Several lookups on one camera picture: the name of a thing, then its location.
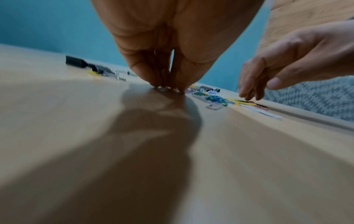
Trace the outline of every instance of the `wooden floor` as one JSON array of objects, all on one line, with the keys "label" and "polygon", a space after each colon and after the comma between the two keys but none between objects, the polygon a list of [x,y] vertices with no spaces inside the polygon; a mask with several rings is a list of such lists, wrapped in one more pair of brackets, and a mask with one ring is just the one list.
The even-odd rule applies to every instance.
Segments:
[{"label": "wooden floor", "polygon": [[352,124],[212,111],[126,78],[0,46],[1,224],[354,222]]},{"label": "wooden floor", "polygon": [[353,0],[274,0],[258,50],[261,51],[294,30],[343,21],[353,16]]}]

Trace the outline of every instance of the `table surface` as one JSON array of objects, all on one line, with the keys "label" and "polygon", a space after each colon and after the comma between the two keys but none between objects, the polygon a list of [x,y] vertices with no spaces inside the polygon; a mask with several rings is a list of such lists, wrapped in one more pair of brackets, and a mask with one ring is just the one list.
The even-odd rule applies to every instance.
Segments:
[{"label": "table surface", "polygon": [[0,223],[354,222],[353,124],[126,78],[0,45]]}]

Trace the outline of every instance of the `wooden table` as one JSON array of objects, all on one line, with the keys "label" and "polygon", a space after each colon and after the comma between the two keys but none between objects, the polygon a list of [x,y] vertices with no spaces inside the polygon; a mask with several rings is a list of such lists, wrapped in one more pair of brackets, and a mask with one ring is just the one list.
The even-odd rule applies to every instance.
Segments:
[{"label": "wooden table", "polygon": [[0,58],[1,224],[354,222],[351,123],[212,111],[60,54]]}]

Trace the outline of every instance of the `hand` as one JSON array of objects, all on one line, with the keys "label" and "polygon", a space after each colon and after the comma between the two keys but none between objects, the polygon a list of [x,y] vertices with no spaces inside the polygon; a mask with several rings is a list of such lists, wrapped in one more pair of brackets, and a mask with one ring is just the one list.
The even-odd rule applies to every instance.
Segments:
[{"label": "hand", "polygon": [[264,0],[91,1],[133,72],[155,87],[184,92],[234,43]]},{"label": "hand", "polygon": [[247,61],[239,79],[239,96],[264,97],[270,90],[301,82],[354,74],[354,21],[297,30]]}]

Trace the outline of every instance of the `gray patterned rug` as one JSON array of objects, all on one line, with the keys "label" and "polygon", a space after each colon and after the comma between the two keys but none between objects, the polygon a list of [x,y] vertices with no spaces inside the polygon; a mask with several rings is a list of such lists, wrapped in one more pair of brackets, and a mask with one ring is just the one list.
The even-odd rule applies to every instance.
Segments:
[{"label": "gray patterned rug", "polygon": [[354,122],[354,76],[266,90],[264,99]]}]

